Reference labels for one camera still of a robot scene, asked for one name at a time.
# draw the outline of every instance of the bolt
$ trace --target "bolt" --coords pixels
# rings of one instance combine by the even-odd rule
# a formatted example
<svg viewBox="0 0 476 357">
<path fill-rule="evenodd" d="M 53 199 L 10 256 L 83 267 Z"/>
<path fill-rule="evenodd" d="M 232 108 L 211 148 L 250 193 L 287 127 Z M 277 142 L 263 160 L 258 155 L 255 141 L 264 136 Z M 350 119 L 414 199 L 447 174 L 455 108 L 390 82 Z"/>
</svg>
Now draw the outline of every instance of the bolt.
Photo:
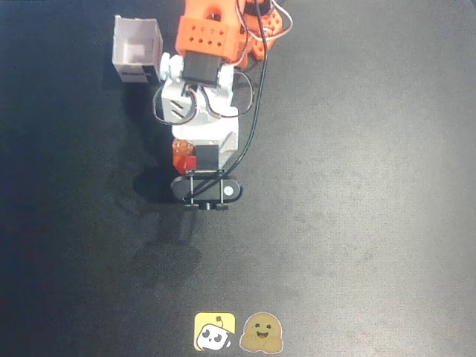
<svg viewBox="0 0 476 357">
<path fill-rule="evenodd" d="M 233 192 L 234 192 L 234 189 L 232 188 L 232 186 L 227 186 L 223 189 L 223 193 L 226 195 L 226 196 L 231 196 L 233 195 Z"/>
</svg>

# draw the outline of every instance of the black cable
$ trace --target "black cable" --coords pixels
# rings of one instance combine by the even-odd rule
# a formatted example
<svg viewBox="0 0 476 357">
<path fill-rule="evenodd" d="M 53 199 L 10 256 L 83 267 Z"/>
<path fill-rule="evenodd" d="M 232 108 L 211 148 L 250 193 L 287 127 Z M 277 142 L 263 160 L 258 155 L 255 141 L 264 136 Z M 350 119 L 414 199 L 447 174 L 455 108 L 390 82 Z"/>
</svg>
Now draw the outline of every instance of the black cable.
<svg viewBox="0 0 476 357">
<path fill-rule="evenodd" d="M 240 156 L 236 159 L 236 161 L 230 166 L 229 169 L 225 171 L 222 175 L 219 175 L 219 171 L 217 171 L 217 175 L 219 175 L 217 178 L 215 178 L 208 186 L 203 187 L 203 184 L 200 184 L 196 188 L 199 189 L 198 191 L 193 192 L 193 195 L 191 195 L 191 192 L 188 193 L 188 195 L 185 196 L 185 200 L 190 200 L 194 197 L 197 197 L 198 195 L 201 195 L 202 193 L 208 191 L 211 189 L 213 186 L 218 184 L 223 178 L 229 176 L 236 168 L 237 166 L 241 163 L 243 158 L 245 157 L 246 153 L 248 152 L 251 142 L 253 141 L 254 133 L 256 132 L 256 127 L 258 123 L 258 115 L 260 114 L 260 104 L 261 104 L 261 95 L 263 93 L 263 85 L 264 85 L 264 79 L 266 75 L 266 66 L 268 65 L 268 43 L 266 42 L 266 34 L 265 34 L 265 29 L 263 26 L 263 19 L 261 17 L 261 12 L 260 12 L 260 5 L 258 4 L 258 0 L 254 0 L 254 5 L 256 7 L 257 15 L 258 15 L 258 23 L 260 24 L 260 32 L 261 32 L 261 38 L 263 39 L 263 49 L 264 49 L 264 59 L 263 59 L 263 67 L 261 69 L 261 76 L 260 76 L 260 85 L 258 87 L 258 93 L 257 93 L 257 102 L 256 106 L 254 107 L 254 116 L 253 116 L 253 123 L 251 125 L 251 130 L 250 134 L 248 136 L 248 140 L 246 141 L 246 145 L 243 148 L 243 151 L 241 152 Z"/>
</svg>

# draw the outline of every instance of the wire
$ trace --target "wire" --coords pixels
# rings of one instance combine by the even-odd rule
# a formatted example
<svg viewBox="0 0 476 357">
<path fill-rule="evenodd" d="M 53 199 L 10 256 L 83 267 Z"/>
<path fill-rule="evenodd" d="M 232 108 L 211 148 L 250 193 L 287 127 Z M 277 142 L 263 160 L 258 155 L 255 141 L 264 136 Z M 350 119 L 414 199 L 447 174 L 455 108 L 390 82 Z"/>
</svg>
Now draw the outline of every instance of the wire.
<svg viewBox="0 0 476 357">
<path fill-rule="evenodd" d="M 169 121 L 166 121 L 162 118 L 160 118 L 158 115 L 157 115 L 157 101 L 158 101 L 158 98 L 159 98 L 159 94 L 161 93 L 162 89 L 164 88 L 165 86 L 165 82 L 163 82 L 158 88 L 157 88 L 157 91 L 155 91 L 155 94 L 154 94 L 154 97 L 152 98 L 152 111 L 154 113 L 154 117 L 155 119 L 159 122 L 159 123 L 162 123 L 162 124 L 165 124 L 165 125 L 170 125 L 170 126 L 177 126 L 177 125 L 185 125 L 189 122 L 191 122 L 192 120 L 194 120 L 197 115 L 199 114 L 199 108 L 198 108 L 198 104 L 197 104 L 197 99 L 196 99 L 196 93 L 195 91 L 190 88 L 190 87 L 187 87 L 187 93 L 191 94 L 191 97 L 192 97 L 192 105 L 193 105 L 193 114 L 191 114 L 192 112 L 192 107 L 190 107 L 190 111 L 188 112 L 187 114 L 187 117 L 189 117 L 188 119 L 185 119 L 179 123 L 171 123 Z"/>
<path fill-rule="evenodd" d="M 280 10 L 282 13 L 284 13 L 284 15 L 286 15 L 286 17 L 289 19 L 289 26 L 285 29 L 285 30 L 282 30 L 281 32 L 279 33 L 276 33 L 275 35 L 272 35 L 272 36 L 267 36 L 266 37 L 266 41 L 271 41 L 273 39 L 279 39 L 280 37 L 283 37 L 285 36 L 291 29 L 292 29 L 292 26 L 294 24 L 294 21 L 292 21 L 292 17 L 291 15 L 289 15 L 289 13 L 281 6 L 279 5 L 276 0 L 271 0 L 271 2 L 273 3 L 274 7 L 276 7 L 278 10 Z M 253 31 L 250 31 L 250 35 L 257 41 L 260 41 L 260 42 L 263 42 L 263 38 L 259 37 L 258 35 L 254 34 Z"/>
<path fill-rule="evenodd" d="M 232 66 L 239 65 L 245 59 L 246 49 L 248 48 L 249 32 L 250 32 L 249 29 L 248 29 L 248 26 L 246 26 L 245 19 L 243 18 L 243 15 L 241 14 L 241 10 L 239 8 L 238 0 L 237 0 L 237 4 L 235 6 L 235 11 L 237 12 L 239 22 L 241 23 L 241 25 L 245 29 L 246 40 L 245 40 L 245 45 L 243 46 L 243 50 L 241 52 L 241 56 L 239 57 L 239 59 L 236 62 L 228 63 L 229 65 L 232 65 Z"/>
<path fill-rule="evenodd" d="M 205 186 L 205 182 L 202 184 L 199 184 L 196 189 L 197 191 L 193 190 L 193 194 L 191 192 L 188 193 L 184 197 L 185 200 L 190 200 L 194 197 L 197 197 L 198 195 L 201 195 L 202 193 L 208 191 L 211 189 L 213 186 L 218 184 L 223 178 L 229 176 L 236 168 L 237 166 L 241 163 L 243 158 L 245 157 L 246 153 L 248 152 L 251 142 L 253 141 L 254 133 L 256 132 L 256 127 L 258 124 L 258 116 L 260 114 L 260 104 L 261 104 L 261 95 L 263 94 L 263 86 L 264 86 L 264 79 L 266 75 L 266 66 L 268 65 L 268 44 L 266 43 L 266 34 L 265 34 L 265 29 L 263 26 L 263 19 L 261 16 L 260 12 L 260 5 L 258 4 L 258 0 L 254 0 L 254 6 L 256 7 L 257 15 L 258 15 L 258 23 L 260 24 L 260 32 L 261 32 L 261 37 L 263 39 L 263 50 L 264 50 L 264 59 L 263 59 L 263 67 L 261 69 L 261 76 L 260 76 L 260 85 L 258 87 L 258 94 L 257 94 L 257 102 L 256 106 L 254 107 L 254 115 L 253 115 L 253 123 L 251 125 L 251 130 L 248 136 L 248 140 L 246 141 L 246 145 L 243 148 L 243 151 L 239 155 L 239 157 L 236 159 L 236 161 L 230 166 L 229 169 L 227 169 L 222 175 L 219 174 L 219 171 L 216 172 L 218 177 L 216 177 L 209 185 Z"/>
<path fill-rule="evenodd" d="M 208 111 L 209 111 L 211 114 L 213 114 L 213 115 L 215 115 L 215 116 L 217 116 L 217 117 L 219 117 L 219 118 L 239 118 L 239 117 L 242 117 L 243 115 L 247 114 L 247 113 L 250 111 L 251 107 L 253 106 L 253 102 L 254 102 L 254 88 L 253 88 L 253 83 L 252 83 L 250 77 L 249 77 L 246 73 L 241 72 L 241 71 L 238 71 L 238 70 L 235 70 L 235 73 L 236 73 L 236 74 L 239 74 L 240 76 L 243 76 L 243 77 L 246 79 L 246 81 L 248 82 L 248 85 L 249 85 L 249 87 L 250 87 L 250 101 L 249 101 L 249 103 L 248 103 L 248 107 L 246 108 L 246 110 L 245 110 L 243 113 L 238 113 L 237 115 L 223 115 L 223 114 L 220 114 L 220 113 L 218 113 L 218 112 L 215 112 L 215 111 L 212 109 L 211 105 L 210 105 L 210 98 L 208 97 L 207 92 L 203 89 L 203 87 L 201 87 L 203 96 L 205 97 L 205 103 L 207 104 L 207 109 L 208 109 Z"/>
</svg>

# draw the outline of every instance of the white cable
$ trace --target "white cable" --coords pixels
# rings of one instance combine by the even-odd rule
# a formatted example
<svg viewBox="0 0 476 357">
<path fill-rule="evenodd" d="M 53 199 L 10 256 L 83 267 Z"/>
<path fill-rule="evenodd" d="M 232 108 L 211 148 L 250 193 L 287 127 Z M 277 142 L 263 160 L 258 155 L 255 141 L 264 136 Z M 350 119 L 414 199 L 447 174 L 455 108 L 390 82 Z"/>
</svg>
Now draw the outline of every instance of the white cable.
<svg viewBox="0 0 476 357">
<path fill-rule="evenodd" d="M 282 13 L 284 13 L 284 15 L 286 15 L 286 17 L 289 19 L 289 26 L 285 30 L 279 33 L 276 33 L 273 36 L 266 37 L 266 41 L 279 39 L 280 37 L 285 36 L 292 29 L 292 25 L 294 24 L 294 22 L 292 21 L 291 15 L 289 15 L 289 13 L 286 10 L 284 10 L 283 7 L 276 2 L 276 0 L 271 0 L 271 2 L 273 3 L 274 7 L 276 7 L 279 11 L 281 11 Z M 259 37 L 258 35 L 256 35 L 253 31 L 249 31 L 249 33 L 255 40 L 263 42 L 263 39 Z"/>
<path fill-rule="evenodd" d="M 241 10 L 239 9 L 238 1 L 237 1 L 237 5 L 235 6 L 235 11 L 237 12 L 239 22 L 241 23 L 241 25 L 246 31 L 246 41 L 245 41 L 245 46 L 243 47 L 243 51 L 241 52 L 241 56 L 239 57 L 239 59 L 236 62 L 228 63 L 229 65 L 232 65 L 232 66 L 239 65 L 245 59 L 246 49 L 248 48 L 249 34 L 250 34 L 250 30 L 246 26 L 243 15 L 241 14 Z"/>
</svg>

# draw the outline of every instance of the logo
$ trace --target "logo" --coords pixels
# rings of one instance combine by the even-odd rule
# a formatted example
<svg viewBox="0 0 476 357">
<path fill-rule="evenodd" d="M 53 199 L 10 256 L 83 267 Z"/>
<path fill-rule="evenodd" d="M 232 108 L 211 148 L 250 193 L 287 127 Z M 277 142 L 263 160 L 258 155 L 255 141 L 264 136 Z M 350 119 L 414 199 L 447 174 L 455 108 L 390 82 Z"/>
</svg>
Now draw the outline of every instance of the logo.
<svg viewBox="0 0 476 357">
<path fill-rule="evenodd" d="M 195 349 L 219 351 L 229 348 L 235 327 L 236 319 L 229 312 L 200 312 L 195 316 Z"/>
<path fill-rule="evenodd" d="M 279 353 L 283 350 L 283 328 L 279 320 L 267 313 L 252 315 L 243 328 L 239 346 L 248 352 Z"/>
</svg>

